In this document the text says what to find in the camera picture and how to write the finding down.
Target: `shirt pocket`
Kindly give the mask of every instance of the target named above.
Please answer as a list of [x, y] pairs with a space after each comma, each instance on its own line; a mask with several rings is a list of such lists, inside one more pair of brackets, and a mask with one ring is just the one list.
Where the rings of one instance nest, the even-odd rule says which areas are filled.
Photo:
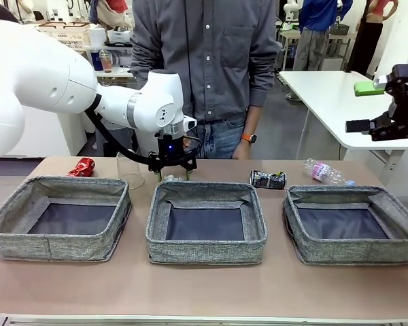
[[222, 37], [222, 66], [246, 68], [254, 27], [226, 26]]

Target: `crushed black can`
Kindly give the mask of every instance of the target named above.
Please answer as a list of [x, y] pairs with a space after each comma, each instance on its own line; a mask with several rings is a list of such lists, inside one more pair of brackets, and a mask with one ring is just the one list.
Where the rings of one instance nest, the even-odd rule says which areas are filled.
[[269, 174], [257, 170], [252, 170], [250, 183], [255, 188], [284, 189], [284, 187], [286, 186], [286, 179], [286, 173], [282, 171], [274, 174]]

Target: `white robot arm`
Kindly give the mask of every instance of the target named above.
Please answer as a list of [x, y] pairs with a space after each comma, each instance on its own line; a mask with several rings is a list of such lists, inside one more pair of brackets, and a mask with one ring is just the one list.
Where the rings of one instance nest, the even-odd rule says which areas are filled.
[[295, 19], [294, 15], [299, 11], [299, 5], [296, 0], [288, 0], [287, 4], [284, 5], [284, 12], [286, 13], [286, 22], [293, 22]]
[[183, 115], [182, 85], [176, 73], [150, 72], [141, 90], [104, 87], [77, 52], [27, 26], [0, 20], [0, 156], [22, 136], [22, 105], [81, 113], [98, 94], [101, 101], [95, 113], [121, 126], [178, 139], [197, 124]]

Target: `gray button-up shirt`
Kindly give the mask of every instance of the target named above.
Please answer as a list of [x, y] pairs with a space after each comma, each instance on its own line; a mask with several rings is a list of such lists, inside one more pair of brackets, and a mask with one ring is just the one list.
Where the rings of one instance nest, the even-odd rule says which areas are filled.
[[198, 120], [237, 119], [245, 116], [249, 105], [262, 107], [273, 85], [273, 66], [281, 50], [275, 41], [275, 3], [133, 0], [136, 27], [131, 71], [137, 83], [144, 85], [153, 69], [178, 73], [184, 93], [183, 112]]

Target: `beige tabletop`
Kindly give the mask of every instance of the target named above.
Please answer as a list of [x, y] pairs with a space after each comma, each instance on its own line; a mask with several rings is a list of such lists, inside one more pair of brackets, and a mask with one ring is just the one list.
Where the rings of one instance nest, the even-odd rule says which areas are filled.
[[[32, 175], [64, 175], [77, 160], [47, 158]], [[95, 161], [96, 176], [117, 176], [114, 158]], [[379, 184], [356, 163], [330, 165], [358, 184]], [[271, 160], [199, 161], [192, 178], [248, 182], [251, 169], [286, 171], [289, 185], [313, 183], [303, 174], [302, 162]], [[260, 265], [228, 268], [151, 264], [144, 230], [155, 180], [154, 175], [146, 175], [146, 184], [131, 192], [131, 218], [109, 262], [0, 260], [0, 313], [408, 319], [408, 266], [317, 267], [303, 265], [296, 258], [282, 223], [283, 191], [258, 190], [269, 232]]]

